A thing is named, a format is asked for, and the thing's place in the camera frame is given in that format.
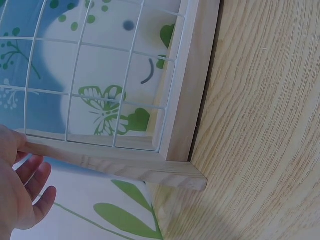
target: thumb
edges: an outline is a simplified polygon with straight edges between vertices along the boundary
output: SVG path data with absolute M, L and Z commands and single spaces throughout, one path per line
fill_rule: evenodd
M 19 151 L 19 149 L 23 148 L 26 145 L 27 142 L 27 136 L 25 134 L 19 133 L 17 131 L 11 131 L 14 140 L 16 142 L 16 149 Z

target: green dot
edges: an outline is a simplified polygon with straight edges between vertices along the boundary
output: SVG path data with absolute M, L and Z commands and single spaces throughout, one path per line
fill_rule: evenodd
M 89 1 L 89 0 L 86 0 L 86 1 L 85 1 L 85 7 L 88 8 L 88 7 L 89 7 L 89 4 L 90 4 L 90 1 Z M 93 1 L 93 2 L 91 3 L 91 8 L 93 9 L 94 6 L 95 6 L 95 2 Z
M 50 8 L 56 9 L 57 7 L 59 7 L 59 0 L 52 0 L 50 2 Z
M 93 16 L 93 15 L 88 16 L 88 21 L 87 21 L 88 24 L 93 24 L 95 21 L 96 21 L 95 16 Z
M 102 6 L 101 8 L 102 12 L 107 12 L 109 10 L 108 6 Z
M 72 23 L 71 30 L 75 32 L 75 31 L 77 31 L 77 29 L 78 29 L 78 23 L 77 22 Z
M 66 15 L 61 15 L 61 16 L 59 17 L 59 22 L 60 22 L 60 23 L 64 23 L 66 20 L 67 20 L 67 16 L 66 16 Z
M 69 3 L 67 8 L 68 8 L 68 10 L 72 10 L 75 7 L 76 7 L 76 5 L 74 3 Z
M 18 36 L 19 35 L 19 33 L 20 33 L 20 28 L 19 27 L 16 27 L 15 29 L 13 29 L 13 31 L 12 31 L 12 34 L 13 34 L 13 36 Z

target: wooden frame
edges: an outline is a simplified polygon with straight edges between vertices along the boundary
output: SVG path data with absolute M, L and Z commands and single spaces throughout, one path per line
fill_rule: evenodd
M 168 93 L 170 102 L 166 114 L 151 116 L 156 118 L 154 134 L 163 134 L 162 141 L 160 144 L 158 141 L 151 142 L 150 138 L 145 139 L 148 145 L 160 145 L 158 152 L 85 144 L 92 143 L 92 138 L 100 141 L 92 136 L 70 135 L 69 141 L 65 142 L 61 141 L 63 136 L 59 134 L 30 130 L 27 130 L 28 143 L 22 151 L 145 182 L 194 190 L 205 189 L 207 179 L 188 162 L 188 155 L 204 92 L 219 2 L 182 0 L 180 11 L 186 13 L 186 18 L 180 47 L 174 37 L 171 42 L 170 54 L 179 50 L 179 60 L 175 66 L 174 83 Z M 180 24 L 183 23 L 177 21 L 176 30 L 183 28 Z M 163 81 L 162 86 L 171 84 L 166 77 Z M 123 141 L 132 144 L 136 142 L 132 137 L 123 138 Z

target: wood grain surface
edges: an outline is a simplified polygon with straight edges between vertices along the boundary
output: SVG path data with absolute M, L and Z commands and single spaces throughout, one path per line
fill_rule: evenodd
M 203 191 L 207 179 L 190 162 L 168 162 L 154 151 L 139 151 L 27 136 L 20 152 L 148 183 Z
M 318 240 L 320 1 L 221 11 L 192 157 L 208 186 L 149 185 L 165 239 Z

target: hand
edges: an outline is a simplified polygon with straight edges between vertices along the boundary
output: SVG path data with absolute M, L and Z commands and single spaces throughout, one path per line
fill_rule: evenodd
M 48 187 L 40 200 L 33 201 L 44 188 L 51 166 L 42 156 L 33 155 L 16 171 L 13 165 L 28 154 L 19 152 L 25 135 L 0 125 L 0 239 L 10 239 L 14 229 L 30 229 L 48 214 L 57 194 Z

